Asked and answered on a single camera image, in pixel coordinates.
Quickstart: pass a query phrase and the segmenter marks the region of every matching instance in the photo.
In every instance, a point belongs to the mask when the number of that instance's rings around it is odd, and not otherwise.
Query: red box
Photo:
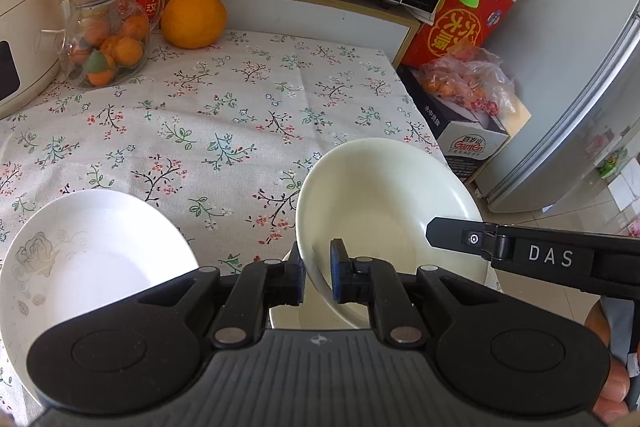
[[[402,64],[419,68],[446,55],[447,50],[464,37],[480,46],[516,1],[480,0],[478,8],[470,8],[459,0],[445,0],[435,13],[433,25],[420,27]]]

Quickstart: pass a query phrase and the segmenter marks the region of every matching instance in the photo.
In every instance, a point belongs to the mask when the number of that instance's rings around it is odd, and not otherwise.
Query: glass jar
[[[114,86],[140,70],[164,0],[158,0],[160,8],[151,21],[135,0],[68,1],[65,28],[42,30],[35,47],[60,54],[70,84],[79,89]]]

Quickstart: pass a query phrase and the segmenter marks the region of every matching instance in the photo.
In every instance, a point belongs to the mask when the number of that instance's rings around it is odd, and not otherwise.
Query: plastic bag
[[[444,57],[422,65],[418,80],[427,92],[468,110],[499,116],[516,112],[514,83],[500,68],[501,63],[500,57],[464,38]]]

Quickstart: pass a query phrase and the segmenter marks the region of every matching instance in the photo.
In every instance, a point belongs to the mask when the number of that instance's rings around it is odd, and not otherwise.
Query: floral tablecloth
[[[84,92],[59,77],[0,121],[0,259],[44,204],[103,187],[157,207],[200,264],[237,272],[289,249],[322,154],[372,136],[444,162],[381,51],[241,31],[184,51],[154,35],[142,74]],[[2,347],[0,407],[19,423],[25,394]]]

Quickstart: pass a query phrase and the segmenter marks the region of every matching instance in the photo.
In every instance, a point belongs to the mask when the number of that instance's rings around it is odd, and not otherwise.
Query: metal pin
[[[237,344],[245,340],[246,333],[241,328],[222,328],[216,331],[213,337],[220,344]]]
[[[413,326],[398,326],[391,330],[391,338],[398,344],[412,344],[422,338],[422,332]]]

